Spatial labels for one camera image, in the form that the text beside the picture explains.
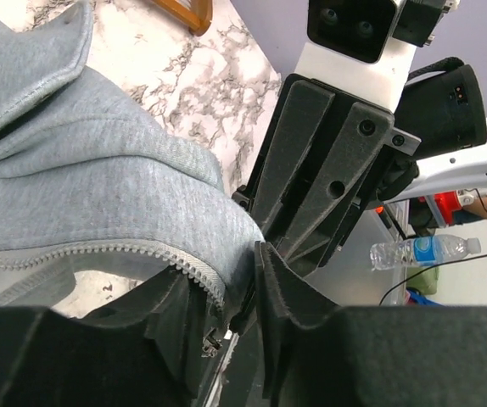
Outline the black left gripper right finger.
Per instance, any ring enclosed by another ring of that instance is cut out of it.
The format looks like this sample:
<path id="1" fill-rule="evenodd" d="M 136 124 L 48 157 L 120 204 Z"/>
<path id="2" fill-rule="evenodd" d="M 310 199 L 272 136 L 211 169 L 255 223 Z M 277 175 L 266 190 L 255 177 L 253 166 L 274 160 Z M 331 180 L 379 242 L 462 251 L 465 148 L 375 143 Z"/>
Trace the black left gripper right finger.
<path id="1" fill-rule="evenodd" d="M 270 405 L 487 406 L 487 307 L 343 307 L 270 243 L 255 286 Z"/>

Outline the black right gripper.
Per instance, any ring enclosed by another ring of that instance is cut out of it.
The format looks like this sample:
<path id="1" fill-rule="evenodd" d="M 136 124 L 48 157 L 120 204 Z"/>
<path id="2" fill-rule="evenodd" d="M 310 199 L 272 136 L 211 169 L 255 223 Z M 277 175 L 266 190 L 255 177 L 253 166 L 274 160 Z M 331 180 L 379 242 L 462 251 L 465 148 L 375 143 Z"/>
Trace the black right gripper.
<path id="1" fill-rule="evenodd" d="M 395 129 L 386 108 L 291 74 L 250 178 L 232 199 L 290 266 L 323 266 L 377 199 L 392 164 L 419 143 Z"/>

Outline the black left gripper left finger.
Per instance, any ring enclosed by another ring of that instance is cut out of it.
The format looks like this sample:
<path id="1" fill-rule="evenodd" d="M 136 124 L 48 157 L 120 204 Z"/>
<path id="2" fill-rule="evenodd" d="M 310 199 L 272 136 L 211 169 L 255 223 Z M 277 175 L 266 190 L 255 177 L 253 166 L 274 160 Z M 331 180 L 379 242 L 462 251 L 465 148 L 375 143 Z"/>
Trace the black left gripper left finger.
<path id="1" fill-rule="evenodd" d="M 80 319 L 0 307 L 0 406 L 189 406 L 225 329 L 182 275 L 156 276 Z"/>

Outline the grey zip-up jacket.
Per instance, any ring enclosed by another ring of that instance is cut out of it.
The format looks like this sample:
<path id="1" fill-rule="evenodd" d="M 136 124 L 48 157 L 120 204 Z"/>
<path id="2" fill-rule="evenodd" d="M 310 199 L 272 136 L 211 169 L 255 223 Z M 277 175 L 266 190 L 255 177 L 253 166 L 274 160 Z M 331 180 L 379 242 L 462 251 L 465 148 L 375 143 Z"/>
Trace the grey zip-up jacket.
<path id="1" fill-rule="evenodd" d="M 259 227 L 211 152 L 87 66 L 91 40 L 84 2 L 30 31 L 0 21 L 0 306 L 55 305 L 82 270 L 174 266 L 232 319 Z"/>

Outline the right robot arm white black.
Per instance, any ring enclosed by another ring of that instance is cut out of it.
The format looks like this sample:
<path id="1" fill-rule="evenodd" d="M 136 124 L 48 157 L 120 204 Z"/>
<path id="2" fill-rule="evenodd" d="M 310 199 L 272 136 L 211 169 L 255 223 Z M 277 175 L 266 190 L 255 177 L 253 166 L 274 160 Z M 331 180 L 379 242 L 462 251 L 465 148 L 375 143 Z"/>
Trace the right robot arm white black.
<path id="1" fill-rule="evenodd" d="M 417 177 L 417 161 L 485 143 L 477 77 L 458 58 L 409 74 L 395 112 L 298 74 L 283 83 L 249 181 L 233 194 L 301 275 L 362 214 Z"/>

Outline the clear plastic water bottle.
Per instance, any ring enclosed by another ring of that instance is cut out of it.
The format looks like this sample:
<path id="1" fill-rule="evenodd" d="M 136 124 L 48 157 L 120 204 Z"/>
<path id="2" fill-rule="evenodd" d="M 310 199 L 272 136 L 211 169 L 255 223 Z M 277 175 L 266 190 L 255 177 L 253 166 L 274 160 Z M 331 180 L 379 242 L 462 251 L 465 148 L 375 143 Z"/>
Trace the clear plastic water bottle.
<path id="1" fill-rule="evenodd" d="M 481 243 L 476 237 L 464 239 L 438 235 L 374 244 L 370 249 L 370 259 L 374 270 L 391 270 L 435 266 L 480 253 Z"/>

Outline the wooden two-tier rack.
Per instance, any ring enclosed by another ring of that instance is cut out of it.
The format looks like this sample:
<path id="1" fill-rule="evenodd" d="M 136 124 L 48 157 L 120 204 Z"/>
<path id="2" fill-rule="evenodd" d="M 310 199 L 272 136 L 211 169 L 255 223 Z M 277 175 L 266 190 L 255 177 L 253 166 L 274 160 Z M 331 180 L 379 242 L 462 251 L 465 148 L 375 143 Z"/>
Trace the wooden two-tier rack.
<path id="1" fill-rule="evenodd" d="M 213 17 L 212 0 L 152 0 L 152 3 L 184 24 L 195 36 L 202 36 L 210 28 Z"/>

